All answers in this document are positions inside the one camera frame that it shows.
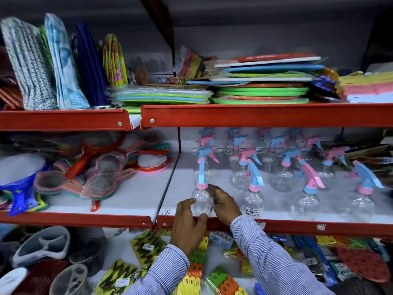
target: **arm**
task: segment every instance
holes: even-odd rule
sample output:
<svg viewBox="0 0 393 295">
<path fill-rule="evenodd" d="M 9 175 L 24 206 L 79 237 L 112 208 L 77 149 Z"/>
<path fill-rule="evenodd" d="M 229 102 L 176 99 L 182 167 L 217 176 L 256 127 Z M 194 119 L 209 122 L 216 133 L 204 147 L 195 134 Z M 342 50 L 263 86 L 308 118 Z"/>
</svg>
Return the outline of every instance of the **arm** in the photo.
<svg viewBox="0 0 393 295">
<path fill-rule="evenodd" d="M 133 284 L 125 295 L 169 295 L 179 285 L 189 268 L 187 256 L 169 244 L 158 256 L 144 278 Z"/>
<path fill-rule="evenodd" d="M 306 265 L 294 261 L 259 225 L 246 215 L 235 218 L 231 231 L 248 258 L 255 277 L 268 294 L 334 295 Z"/>
</svg>

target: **patterned cloth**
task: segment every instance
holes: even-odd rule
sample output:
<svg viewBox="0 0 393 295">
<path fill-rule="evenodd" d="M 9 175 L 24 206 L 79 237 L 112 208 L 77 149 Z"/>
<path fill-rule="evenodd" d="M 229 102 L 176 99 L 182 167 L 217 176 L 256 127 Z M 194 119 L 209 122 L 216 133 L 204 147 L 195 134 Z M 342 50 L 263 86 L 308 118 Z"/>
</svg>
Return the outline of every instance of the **patterned cloth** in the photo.
<svg viewBox="0 0 393 295">
<path fill-rule="evenodd" d="M 14 17 L 0 24 L 25 110 L 55 110 L 55 93 L 38 43 L 38 28 Z"/>
<path fill-rule="evenodd" d="M 318 282 L 306 265 L 294 261 L 246 215 L 231 223 L 233 237 L 249 259 L 255 278 L 268 295 L 334 295 Z M 124 295 L 170 295 L 187 274 L 189 261 L 177 247 L 168 245 L 144 278 Z"/>
<path fill-rule="evenodd" d="M 90 105 L 79 87 L 75 72 L 76 64 L 63 22 L 56 15 L 47 13 L 45 29 L 55 72 L 59 109 L 89 109 Z"/>
</svg>

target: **right hand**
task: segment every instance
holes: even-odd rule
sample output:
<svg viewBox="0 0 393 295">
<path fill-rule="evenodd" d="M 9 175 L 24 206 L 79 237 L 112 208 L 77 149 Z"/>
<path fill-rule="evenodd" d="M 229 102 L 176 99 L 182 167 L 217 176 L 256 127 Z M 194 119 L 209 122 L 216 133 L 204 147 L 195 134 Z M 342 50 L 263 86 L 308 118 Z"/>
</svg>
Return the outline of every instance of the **right hand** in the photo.
<svg viewBox="0 0 393 295">
<path fill-rule="evenodd" d="M 218 186 L 209 184 L 207 191 L 214 199 L 214 211 L 216 212 L 217 217 L 220 221 L 230 227 L 231 222 L 238 216 L 242 215 L 237 203 L 229 194 L 224 192 Z"/>
</svg>

